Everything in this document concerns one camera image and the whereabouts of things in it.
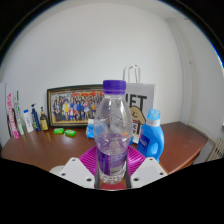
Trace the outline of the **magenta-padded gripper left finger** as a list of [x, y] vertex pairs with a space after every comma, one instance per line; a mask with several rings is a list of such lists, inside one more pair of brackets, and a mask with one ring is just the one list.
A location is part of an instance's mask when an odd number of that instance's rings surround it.
[[79, 158], [72, 157], [60, 171], [59, 176], [84, 188], [96, 187], [97, 147], [94, 146]]

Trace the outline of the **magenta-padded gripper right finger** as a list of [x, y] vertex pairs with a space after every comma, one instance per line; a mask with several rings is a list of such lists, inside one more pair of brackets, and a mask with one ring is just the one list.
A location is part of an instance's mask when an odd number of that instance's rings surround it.
[[154, 157], [145, 157], [132, 147], [128, 148], [126, 167], [128, 189], [140, 188], [167, 176], [167, 172]]

